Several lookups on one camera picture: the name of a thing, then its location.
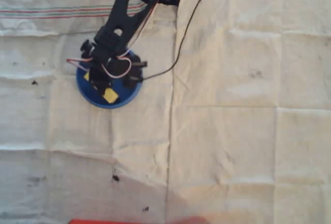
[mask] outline striped border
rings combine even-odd
[[[145,3],[131,4],[128,15],[140,12]],[[107,17],[113,5],[52,7],[52,8],[0,8],[0,19],[67,19],[78,17]]]

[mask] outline crease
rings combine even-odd
[[[163,145],[163,144],[167,144],[167,141],[160,141],[160,140],[165,140],[165,139],[159,139],[159,141],[157,142],[150,142],[150,143],[138,143],[138,142],[132,142],[131,144],[124,144],[118,147],[113,147],[113,151],[114,152],[120,152],[122,150],[128,149],[128,148],[132,148],[132,147],[137,147],[137,146],[155,146],[155,145]]]
[[[181,128],[179,130],[177,130],[177,132],[174,133],[173,136],[178,136],[180,133],[182,133],[186,129],[186,127],[187,127],[186,122],[182,122],[181,124],[182,124]]]
[[[36,74],[27,74],[27,75],[0,74],[1,81],[27,81],[32,79],[44,79],[44,78],[55,79],[55,75],[53,73],[36,73]]]
[[[281,32],[272,32],[272,31],[264,31],[264,30],[258,30],[258,29],[242,29],[242,28],[230,28],[229,32],[240,32],[245,34],[262,34],[262,35],[276,35],[280,36]]]
[[[275,183],[270,181],[264,181],[264,182],[221,182],[221,184],[217,184],[218,187],[228,187],[228,186],[267,186],[267,187],[272,187],[274,186]],[[188,188],[195,188],[195,187],[215,187],[215,181],[210,180],[209,182],[203,183],[203,182],[196,182],[196,183],[186,183],[185,186],[178,186],[175,188],[176,191],[181,191],[181,190],[187,190]]]
[[[191,89],[187,86],[187,84],[184,83],[183,80],[182,80],[178,75],[175,74],[175,78],[178,79],[178,81],[179,81],[179,82],[185,87],[185,89],[186,89],[188,92],[191,91]]]
[[[230,108],[237,108],[237,109],[270,109],[270,108],[276,108],[276,106],[240,106],[240,105],[187,105],[187,108],[196,108],[196,109],[200,109],[200,108],[221,108],[221,109],[230,109]]]
[[[100,162],[106,162],[110,164],[116,164],[117,159],[112,157],[109,154],[105,153],[85,153],[84,151],[80,150],[44,150],[45,152],[48,152],[50,154],[65,154],[65,155],[71,155],[74,157],[78,158],[87,158],[87,159],[92,159],[95,161],[100,161]]]
[[[177,8],[177,14],[176,14],[176,41],[174,42],[174,48],[173,48],[173,61],[175,60],[175,56],[177,54],[177,48],[178,46],[178,41],[179,41],[179,35],[181,32],[179,32],[179,15],[182,13],[182,9],[184,9],[183,5],[185,6],[185,2],[187,0],[184,0],[184,2],[181,1],[179,3],[179,7]],[[168,168],[167,168],[167,181],[166,181],[166,194],[165,194],[165,199],[164,199],[164,216],[163,216],[163,223],[167,222],[167,215],[168,215],[168,204],[169,204],[169,195],[170,195],[170,166],[171,166],[171,144],[172,144],[172,124],[173,124],[173,104],[174,104],[174,95],[175,95],[175,72],[174,70],[171,71],[172,73],[172,94],[171,94],[171,100],[170,100],[170,107],[169,107],[169,133],[168,133],[168,138],[169,138],[169,147],[168,147]]]
[[[284,57],[284,10],[285,10],[285,2],[286,0],[282,0],[282,14],[281,14],[281,53],[280,53],[280,62],[279,62],[279,69],[278,69],[278,83],[277,83],[277,96],[276,96],[276,107],[274,108],[275,111],[275,116],[274,116],[274,122],[275,122],[275,130],[274,130],[274,182],[276,184],[277,182],[277,140],[278,140],[278,125],[279,125],[279,102],[280,102],[280,93],[281,93],[281,68],[282,68],[282,62],[283,62],[283,57]],[[274,186],[274,192],[273,192],[273,224],[276,223],[276,204],[275,204],[275,198],[276,198],[276,186]]]
[[[330,34],[318,34],[318,33],[308,33],[308,32],[298,32],[298,31],[290,31],[290,30],[283,30],[282,34],[286,35],[303,35],[303,36],[308,36],[308,37],[323,37],[323,38],[331,38],[331,33]]]
[[[18,219],[24,219],[24,220],[31,220],[31,219],[39,219],[39,213],[35,214],[11,214],[7,211],[3,211],[2,214],[0,214],[0,220],[18,220]]]

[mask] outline fabric sheet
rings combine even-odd
[[[146,76],[197,1],[157,7]],[[104,110],[65,59],[113,2],[0,0],[0,223],[331,223],[330,1],[202,0]]]

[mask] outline red stripe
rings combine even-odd
[[[136,6],[130,6],[128,9],[136,9],[144,6],[144,3]],[[52,12],[79,12],[79,11],[102,11],[102,10],[112,10],[112,8],[81,8],[81,9],[59,9],[59,10],[0,10],[0,13],[52,13]]]
[[[0,16],[2,19],[69,19],[69,18],[79,18],[79,17],[106,17],[109,14],[91,14],[85,16],[43,16],[43,17],[12,17],[12,16]]]

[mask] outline robotic arm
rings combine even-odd
[[[102,94],[112,80],[121,79],[124,87],[135,87],[143,81],[142,68],[147,62],[129,50],[128,44],[141,26],[146,24],[158,3],[178,5],[179,0],[141,0],[145,7],[134,16],[127,15],[130,0],[116,0],[110,16],[94,37],[81,46],[82,59],[89,67],[89,82]]]

